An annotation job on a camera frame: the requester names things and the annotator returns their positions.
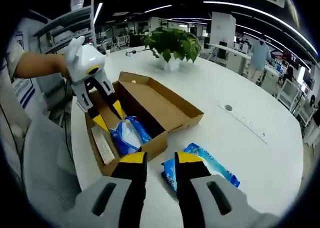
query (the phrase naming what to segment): cardboard box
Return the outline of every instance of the cardboard box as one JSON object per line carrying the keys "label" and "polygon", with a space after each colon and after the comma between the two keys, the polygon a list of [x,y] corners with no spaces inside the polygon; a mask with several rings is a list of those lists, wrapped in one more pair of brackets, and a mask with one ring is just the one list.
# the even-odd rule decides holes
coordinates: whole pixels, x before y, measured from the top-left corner
{"label": "cardboard box", "polygon": [[[204,115],[201,110],[178,94],[147,76],[121,72],[113,87],[121,103],[124,117],[135,115],[152,138],[141,146],[141,150],[148,153],[148,160],[165,151],[168,132],[198,124]],[[90,98],[98,107],[107,127],[116,128],[120,120],[103,102],[100,94],[97,91],[92,92]],[[94,123],[87,114],[85,117],[95,159],[102,174],[110,176],[120,160],[116,146],[110,133],[105,132],[104,136],[115,156],[110,164],[105,165],[91,132]]]}

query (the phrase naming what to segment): ceiling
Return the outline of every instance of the ceiling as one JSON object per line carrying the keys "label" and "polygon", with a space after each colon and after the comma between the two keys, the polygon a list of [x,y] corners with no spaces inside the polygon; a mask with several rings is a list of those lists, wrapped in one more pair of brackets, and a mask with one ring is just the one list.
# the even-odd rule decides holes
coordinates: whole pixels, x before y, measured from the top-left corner
{"label": "ceiling", "polygon": [[[90,5],[90,1],[91,0],[84,0],[84,6]],[[314,51],[297,34],[272,18],[245,8],[220,4],[204,4],[203,1],[221,1],[242,4],[276,16],[298,30],[320,52],[320,34],[317,32],[315,24],[316,19],[312,16],[313,3],[316,3],[316,0],[308,0],[309,6],[305,4],[305,0],[293,0],[294,6],[290,6],[289,2],[286,2],[284,8],[265,0],[94,0],[95,9],[98,7],[98,3],[103,3],[95,26],[105,25],[106,22],[111,20],[123,22],[125,19],[129,18],[130,21],[146,20],[152,16],[166,19],[209,19],[209,14],[211,12],[230,13],[236,18],[236,23],[238,25],[262,32],[284,44],[299,57],[311,61],[312,59],[307,54],[307,50],[317,61],[319,61],[319,58]],[[172,5],[172,7],[144,13],[147,10],[166,5]],[[292,9],[294,8],[296,8],[298,13],[298,19],[292,14],[294,13],[292,12]],[[31,4],[30,9],[50,19],[54,19],[70,11],[70,0],[38,0],[38,2]],[[128,13],[122,16],[113,16],[114,13],[118,12]],[[201,22],[210,23],[211,21],[201,20]],[[246,30],[241,27],[236,28],[236,32],[241,33],[243,31],[258,36],[254,31]],[[274,41],[271,41],[271,43],[281,48],[278,43]]]}

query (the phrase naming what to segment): blue package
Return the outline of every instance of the blue package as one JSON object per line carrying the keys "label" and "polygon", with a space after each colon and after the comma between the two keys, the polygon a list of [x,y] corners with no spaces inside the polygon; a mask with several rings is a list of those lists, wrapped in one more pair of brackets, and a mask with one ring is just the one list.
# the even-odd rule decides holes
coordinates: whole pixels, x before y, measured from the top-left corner
{"label": "blue package", "polygon": [[[240,185],[240,181],[238,181],[237,177],[223,167],[209,152],[200,146],[191,143],[187,148],[183,150],[183,152],[194,154],[196,156],[201,157],[206,161],[206,166],[209,171],[217,171],[224,176],[224,178],[233,184],[235,187]],[[177,182],[176,182],[176,171],[175,171],[175,159],[170,159],[162,163],[164,167],[164,171],[161,173],[164,179],[168,181],[168,183],[173,187],[175,191],[177,191]]]}
{"label": "blue package", "polygon": [[143,128],[143,126],[137,121],[137,117],[136,116],[128,116],[126,117],[123,121],[120,121],[120,123],[118,124],[117,128],[115,130],[110,130],[110,134],[112,136],[112,138],[114,139],[118,151],[120,153],[121,156],[127,155],[127,154],[132,154],[132,153],[136,153],[137,151],[139,151],[139,147],[135,147],[134,145],[126,142],[123,139],[123,127],[122,124],[124,122],[126,122],[126,120],[128,120],[133,128],[135,129],[135,131],[137,132],[141,142],[143,144],[147,143],[148,141],[151,140],[151,137],[148,135],[148,133],[146,132],[146,130]]}

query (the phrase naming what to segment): person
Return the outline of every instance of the person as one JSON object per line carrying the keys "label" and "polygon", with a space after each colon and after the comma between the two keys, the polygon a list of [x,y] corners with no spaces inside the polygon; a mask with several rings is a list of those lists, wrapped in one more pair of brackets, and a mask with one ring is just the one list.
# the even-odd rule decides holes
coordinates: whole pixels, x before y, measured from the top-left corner
{"label": "person", "polygon": [[12,80],[61,73],[67,79],[63,55],[25,52],[17,42],[11,42],[0,68],[0,139],[12,174],[21,185],[21,165],[25,135],[31,120],[18,101]]}
{"label": "person", "polygon": [[258,78],[265,69],[266,60],[271,58],[269,47],[265,43],[265,36],[262,34],[260,39],[252,45],[251,62],[248,67],[248,79],[253,83],[258,81]]}
{"label": "person", "polygon": [[283,83],[285,83],[286,79],[292,82],[293,77],[294,77],[294,69],[292,67],[288,67],[286,70],[286,73],[283,76]]}

